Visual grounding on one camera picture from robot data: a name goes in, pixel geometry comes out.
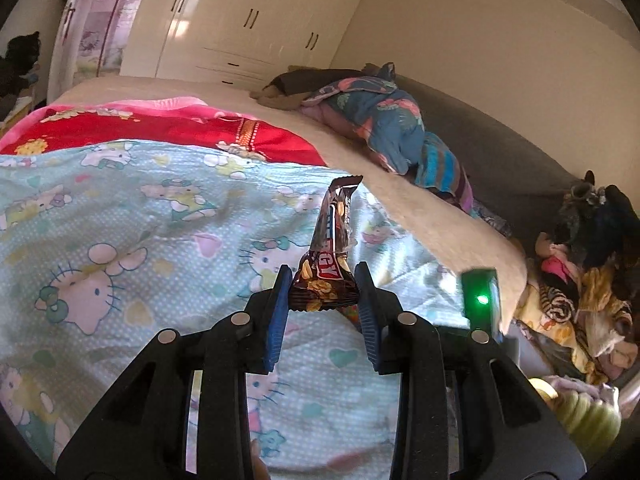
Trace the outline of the right green sleeve forearm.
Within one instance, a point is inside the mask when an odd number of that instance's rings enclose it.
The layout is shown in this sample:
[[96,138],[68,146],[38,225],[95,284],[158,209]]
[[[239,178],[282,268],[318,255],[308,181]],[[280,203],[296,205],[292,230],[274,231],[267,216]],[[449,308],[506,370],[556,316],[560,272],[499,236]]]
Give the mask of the right green sleeve forearm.
[[559,376],[530,378],[529,382],[592,467],[620,433],[623,417],[618,389]]

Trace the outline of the left hand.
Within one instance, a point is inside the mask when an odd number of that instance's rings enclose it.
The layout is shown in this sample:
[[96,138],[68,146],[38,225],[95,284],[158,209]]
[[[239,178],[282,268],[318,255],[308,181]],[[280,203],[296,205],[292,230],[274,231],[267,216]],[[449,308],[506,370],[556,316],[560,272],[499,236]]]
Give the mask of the left hand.
[[260,446],[257,440],[250,442],[250,458],[255,480],[270,480],[270,474],[266,464],[260,457]]

